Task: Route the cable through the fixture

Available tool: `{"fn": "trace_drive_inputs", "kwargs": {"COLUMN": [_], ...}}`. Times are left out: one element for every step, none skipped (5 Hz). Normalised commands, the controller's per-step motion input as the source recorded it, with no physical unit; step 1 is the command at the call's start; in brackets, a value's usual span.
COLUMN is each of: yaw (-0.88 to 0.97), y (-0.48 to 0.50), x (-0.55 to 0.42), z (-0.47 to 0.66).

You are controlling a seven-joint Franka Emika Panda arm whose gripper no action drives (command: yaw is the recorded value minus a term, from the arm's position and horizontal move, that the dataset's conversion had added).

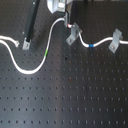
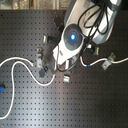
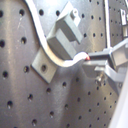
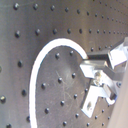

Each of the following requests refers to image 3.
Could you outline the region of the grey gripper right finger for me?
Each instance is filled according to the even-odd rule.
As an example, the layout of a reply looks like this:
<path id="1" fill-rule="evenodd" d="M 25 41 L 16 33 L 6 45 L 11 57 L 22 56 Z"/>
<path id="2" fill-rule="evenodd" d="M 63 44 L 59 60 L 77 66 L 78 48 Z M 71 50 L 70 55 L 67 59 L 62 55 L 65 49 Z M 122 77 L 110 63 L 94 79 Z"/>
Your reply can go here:
<path id="1" fill-rule="evenodd" d="M 119 66 L 128 61 L 126 49 L 124 47 L 105 49 L 104 51 L 90 53 L 92 60 L 107 59 L 111 66 Z"/>

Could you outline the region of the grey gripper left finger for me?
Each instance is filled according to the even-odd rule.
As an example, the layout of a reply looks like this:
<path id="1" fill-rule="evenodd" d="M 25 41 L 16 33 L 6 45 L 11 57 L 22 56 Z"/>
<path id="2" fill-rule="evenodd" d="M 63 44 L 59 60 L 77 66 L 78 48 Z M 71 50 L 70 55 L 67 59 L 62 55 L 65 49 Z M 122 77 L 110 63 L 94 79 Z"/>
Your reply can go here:
<path id="1" fill-rule="evenodd" d="M 84 63 L 82 67 L 86 75 L 94 78 L 99 86 L 102 86 L 107 79 L 114 83 L 123 83 L 125 79 L 124 73 L 116 72 L 108 64 Z"/>

